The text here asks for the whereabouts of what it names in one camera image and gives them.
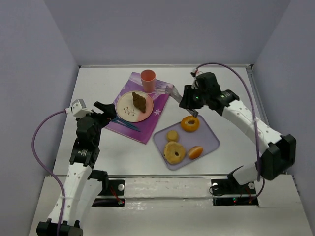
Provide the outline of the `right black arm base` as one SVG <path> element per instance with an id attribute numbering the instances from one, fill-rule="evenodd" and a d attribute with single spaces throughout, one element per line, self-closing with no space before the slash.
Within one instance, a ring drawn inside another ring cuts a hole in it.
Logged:
<path id="1" fill-rule="evenodd" d="M 258 206 L 255 184 L 244 185 L 231 183 L 228 179 L 214 179 L 209 188 L 213 205 L 219 206 Z"/>

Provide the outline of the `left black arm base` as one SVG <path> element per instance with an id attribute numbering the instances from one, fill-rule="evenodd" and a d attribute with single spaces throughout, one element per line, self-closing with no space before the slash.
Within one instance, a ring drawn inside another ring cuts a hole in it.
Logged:
<path id="1" fill-rule="evenodd" d="M 124 207 L 125 180 L 110 179 L 106 190 L 102 190 L 93 203 L 93 207 Z"/>

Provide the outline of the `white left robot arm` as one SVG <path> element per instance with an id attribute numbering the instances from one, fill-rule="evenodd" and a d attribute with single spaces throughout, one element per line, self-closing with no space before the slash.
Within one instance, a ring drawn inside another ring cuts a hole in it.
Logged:
<path id="1" fill-rule="evenodd" d="M 70 155 L 68 172 L 64 182 L 52 174 L 61 188 L 61 193 L 45 222 L 39 222 L 39 236 L 81 236 L 84 219 L 95 198 L 108 188 L 108 173 L 95 170 L 100 153 L 102 129 L 117 113 L 115 105 L 95 102 L 101 112 L 87 109 L 83 99 L 75 100 L 69 108 L 61 111 L 76 118 L 76 139 Z"/>

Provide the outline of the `metal tongs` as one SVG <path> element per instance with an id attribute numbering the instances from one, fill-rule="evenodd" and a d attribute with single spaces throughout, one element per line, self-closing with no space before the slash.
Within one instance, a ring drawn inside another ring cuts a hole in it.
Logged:
<path id="1" fill-rule="evenodd" d="M 165 92 L 179 104 L 182 101 L 182 96 L 179 94 L 178 90 L 176 89 L 174 85 L 166 86 Z M 197 110 L 194 110 L 194 109 L 185 109 L 185 110 L 189 112 L 195 118 L 198 116 Z"/>

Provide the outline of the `brown chocolate croissant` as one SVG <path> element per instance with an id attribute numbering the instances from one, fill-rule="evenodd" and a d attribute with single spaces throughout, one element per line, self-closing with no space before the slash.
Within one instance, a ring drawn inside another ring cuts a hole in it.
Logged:
<path id="1" fill-rule="evenodd" d="M 142 113 L 146 112 L 146 98 L 133 92 L 132 93 L 133 105 Z"/>

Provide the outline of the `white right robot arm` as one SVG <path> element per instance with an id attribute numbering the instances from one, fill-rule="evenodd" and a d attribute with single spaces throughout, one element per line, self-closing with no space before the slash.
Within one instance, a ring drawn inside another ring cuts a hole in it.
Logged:
<path id="1" fill-rule="evenodd" d="M 296 139 L 273 130 L 241 101 L 233 91 L 221 90 L 212 72 L 197 75 L 192 85 L 184 87 L 180 107 L 186 110 L 208 106 L 220 116 L 234 124 L 255 145 L 258 155 L 253 164 L 243 165 L 228 175 L 234 185 L 244 185 L 259 178 L 273 180 L 295 163 Z"/>

